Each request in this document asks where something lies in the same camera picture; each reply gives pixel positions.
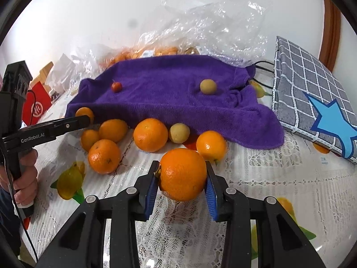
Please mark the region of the person's left hand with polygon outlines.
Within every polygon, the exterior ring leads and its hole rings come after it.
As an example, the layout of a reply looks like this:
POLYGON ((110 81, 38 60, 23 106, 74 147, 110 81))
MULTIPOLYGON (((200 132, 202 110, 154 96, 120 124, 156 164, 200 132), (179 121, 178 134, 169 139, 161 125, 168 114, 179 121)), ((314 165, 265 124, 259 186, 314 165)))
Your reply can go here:
MULTIPOLYGON (((32 149, 20 160, 21 165, 24 167, 24 172, 18 180, 14 181, 13 187, 16 190, 16 203, 21 206, 32 203, 37 195, 38 182, 37 169, 35 167, 37 157, 37 151, 32 149)), ((3 165, 1 165, 1 209, 13 209, 12 199, 8 193, 8 178, 3 165)))

